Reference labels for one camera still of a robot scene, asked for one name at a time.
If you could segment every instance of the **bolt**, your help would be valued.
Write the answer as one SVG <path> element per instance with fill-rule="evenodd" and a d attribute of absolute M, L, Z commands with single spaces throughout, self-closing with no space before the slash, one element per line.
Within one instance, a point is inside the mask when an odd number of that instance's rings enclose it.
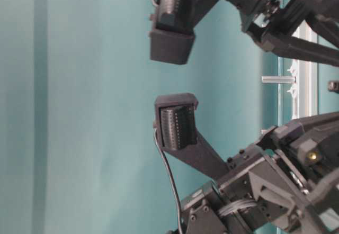
<path fill-rule="evenodd" d="M 195 214 L 192 214 L 190 216 L 190 219 L 191 219 L 192 222 L 194 222 L 197 219 L 197 217 L 195 216 Z"/>

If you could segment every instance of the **metal rod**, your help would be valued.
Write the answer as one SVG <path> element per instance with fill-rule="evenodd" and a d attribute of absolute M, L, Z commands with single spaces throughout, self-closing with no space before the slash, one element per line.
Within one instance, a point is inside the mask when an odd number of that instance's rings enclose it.
<path fill-rule="evenodd" d="M 290 76 L 262 76 L 263 83 L 293 84 L 296 82 L 295 77 Z"/>

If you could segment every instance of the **teal wall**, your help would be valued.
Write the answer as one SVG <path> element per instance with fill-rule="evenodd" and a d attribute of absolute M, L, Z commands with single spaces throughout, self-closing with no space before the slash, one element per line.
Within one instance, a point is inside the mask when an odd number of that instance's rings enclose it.
<path fill-rule="evenodd" d="M 0 0 L 0 11 L 1 234 L 175 229 L 157 95 L 194 93 L 197 126 L 223 158 L 276 123 L 276 86 L 261 84 L 276 57 L 240 33 L 226 2 L 182 67 L 148 58 L 149 0 Z M 169 161 L 181 197 L 208 180 Z"/>
<path fill-rule="evenodd" d="M 334 48 L 333 45 L 331 45 L 322 38 L 319 38 L 319 43 Z M 333 92 L 329 92 L 327 89 L 327 83 L 330 80 L 339 80 L 339 69 L 334 66 L 319 64 L 318 108 L 320 114 L 339 111 L 339 95 Z"/>

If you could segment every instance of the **brass screw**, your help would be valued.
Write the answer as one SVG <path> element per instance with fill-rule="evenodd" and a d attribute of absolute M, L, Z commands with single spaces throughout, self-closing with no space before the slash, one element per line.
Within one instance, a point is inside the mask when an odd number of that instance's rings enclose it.
<path fill-rule="evenodd" d="M 311 161 L 314 161 L 318 158 L 317 154 L 314 153 L 314 152 L 311 152 L 308 154 L 308 158 L 311 160 Z"/>

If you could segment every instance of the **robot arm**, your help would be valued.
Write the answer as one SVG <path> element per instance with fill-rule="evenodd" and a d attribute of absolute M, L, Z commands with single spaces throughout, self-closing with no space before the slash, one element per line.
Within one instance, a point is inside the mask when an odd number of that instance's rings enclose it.
<path fill-rule="evenodd" d="M 150 32 L 152 60 L 187 63 L 194 27 L 219 0 L 153 0 Z M 278 56 L 339 66 L 339 51 L 292 36 L 304 20 L 319 35 L 339 47 L 339 0 L 291 0 L 279 8 L 278 0 L 227 0 L 237 7 L 242 31 L 264 51 Z M 267 25 L 255 23 L 263 15 Z"/>
<path fill-rule="evenodd" d="M 335 233 L 319 215 L 339 214 L 339 112 L 272 127 L 223 162 L 195 127 L 197 104 L 192 94 L 155 102 L 160 150 L 215 180 L 181 201 L 184 233 L 250 234 L 267 222 L 292 234 Z"/>

